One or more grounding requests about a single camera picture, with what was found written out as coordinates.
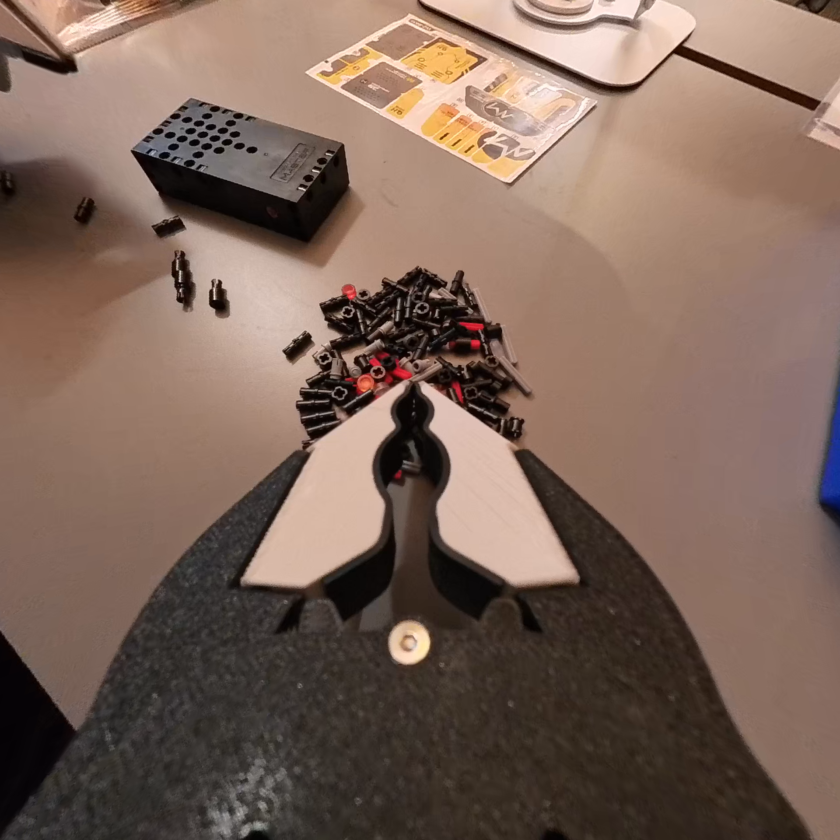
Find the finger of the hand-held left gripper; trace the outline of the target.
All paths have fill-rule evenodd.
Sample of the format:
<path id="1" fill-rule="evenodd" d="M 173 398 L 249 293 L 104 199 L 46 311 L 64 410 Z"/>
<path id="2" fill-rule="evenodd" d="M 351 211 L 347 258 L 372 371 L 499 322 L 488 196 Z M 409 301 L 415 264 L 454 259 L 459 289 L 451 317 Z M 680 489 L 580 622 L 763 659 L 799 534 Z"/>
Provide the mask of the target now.
<path id="1" fill-rule="evenodd" d="M 77 72 L 73 55 L 43 26 L 30 2 L 1 2 L 1 54 L 51 72 Z"/>

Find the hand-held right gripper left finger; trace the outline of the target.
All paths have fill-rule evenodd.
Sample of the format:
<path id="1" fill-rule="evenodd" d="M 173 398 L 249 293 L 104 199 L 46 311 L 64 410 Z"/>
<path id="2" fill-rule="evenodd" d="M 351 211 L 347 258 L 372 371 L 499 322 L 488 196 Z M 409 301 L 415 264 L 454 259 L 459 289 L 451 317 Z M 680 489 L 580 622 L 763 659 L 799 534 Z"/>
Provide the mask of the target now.
<path id="1" fill-rule="evenodd" d="M 326 598 L 348 620 L 381 595 L 394 570 L 387 482 L 399 465 L 405 382 L 304 454 L 302 467 L 240 578 L 243 587 Z"/>

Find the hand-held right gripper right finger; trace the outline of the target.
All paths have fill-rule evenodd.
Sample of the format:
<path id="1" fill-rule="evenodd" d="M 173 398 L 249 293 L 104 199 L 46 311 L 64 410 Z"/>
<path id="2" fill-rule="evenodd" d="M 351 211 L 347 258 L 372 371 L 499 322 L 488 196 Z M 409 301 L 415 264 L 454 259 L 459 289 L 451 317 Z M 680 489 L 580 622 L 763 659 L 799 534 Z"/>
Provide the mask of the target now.
<path id="1" fill-rule="evenodd" d="M 517 448 L 432 386 L 413 395 L 435 484 L 429 568 L 444 599 L 481 618 L 499 597 L 578 586 Z"/>

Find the pile of small plastic pins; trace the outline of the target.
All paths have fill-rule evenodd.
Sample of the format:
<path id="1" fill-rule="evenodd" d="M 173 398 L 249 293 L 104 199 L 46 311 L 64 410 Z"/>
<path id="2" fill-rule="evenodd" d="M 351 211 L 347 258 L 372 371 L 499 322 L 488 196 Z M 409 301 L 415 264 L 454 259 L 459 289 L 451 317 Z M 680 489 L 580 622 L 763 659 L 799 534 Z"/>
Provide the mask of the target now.
<path id="1" fill-rule="evenodd" d="M 532 388 L 518 371 L 508 328 L 490 315 L 462 270 L 448 281 L 418 266 L 376 290 L 353 284 L 320 302 L 333 331 L 312 354 L 300 389 L 301 449 L 310 454 L 341 423 L 399 385 L 429 385 L 516 449 L 524 419 L 505 394 Z"/>

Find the clear bag of yellow parts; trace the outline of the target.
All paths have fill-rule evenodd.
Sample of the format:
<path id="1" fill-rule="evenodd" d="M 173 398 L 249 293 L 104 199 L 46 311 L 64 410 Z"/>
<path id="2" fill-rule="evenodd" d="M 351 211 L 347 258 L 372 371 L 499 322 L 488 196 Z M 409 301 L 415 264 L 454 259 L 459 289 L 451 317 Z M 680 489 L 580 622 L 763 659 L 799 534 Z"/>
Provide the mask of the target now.
<path id="1" fill-rule="evenodd" d="M 186 10 L 193 1 L 62 1 L 56 11 L 56 38 L 70 54 L 126 35 L 157 19 Z"/>

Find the black perforated plastic block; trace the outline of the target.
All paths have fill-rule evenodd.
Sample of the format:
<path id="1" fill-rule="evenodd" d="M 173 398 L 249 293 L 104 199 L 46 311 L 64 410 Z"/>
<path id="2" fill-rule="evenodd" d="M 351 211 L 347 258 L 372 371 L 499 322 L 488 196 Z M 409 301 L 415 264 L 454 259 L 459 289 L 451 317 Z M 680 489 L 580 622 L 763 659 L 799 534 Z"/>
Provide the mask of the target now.
<path id="1" fill-rule="evenodd" d="M 302 242 L 350 188 L 341 142 L 195 98 L 132 155 L 159 194 Z"/>

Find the yellow sticker sheet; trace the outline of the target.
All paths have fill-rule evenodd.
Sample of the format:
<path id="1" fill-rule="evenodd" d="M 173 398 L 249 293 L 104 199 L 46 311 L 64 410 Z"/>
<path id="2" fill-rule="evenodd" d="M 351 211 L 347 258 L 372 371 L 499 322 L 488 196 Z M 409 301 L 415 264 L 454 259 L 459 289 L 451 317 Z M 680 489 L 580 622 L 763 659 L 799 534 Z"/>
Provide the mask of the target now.
<path id="1" fill-rule="evenodd" d="M 507 184 L 597 104 L 556 76 L 415 15 L 378 29 L 307 74 Z"/>

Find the white printed paper sheet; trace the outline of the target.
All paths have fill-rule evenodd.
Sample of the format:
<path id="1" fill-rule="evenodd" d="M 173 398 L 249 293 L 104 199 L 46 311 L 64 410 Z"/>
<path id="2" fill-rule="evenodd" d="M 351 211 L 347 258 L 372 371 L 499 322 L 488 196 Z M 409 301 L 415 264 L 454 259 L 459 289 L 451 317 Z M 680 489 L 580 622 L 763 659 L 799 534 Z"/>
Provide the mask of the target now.
<path id="1" fill-rule="evenodd" d="M 813 141 L 839 150 L 839 81 L 818 104 L 803 134 Z"/>

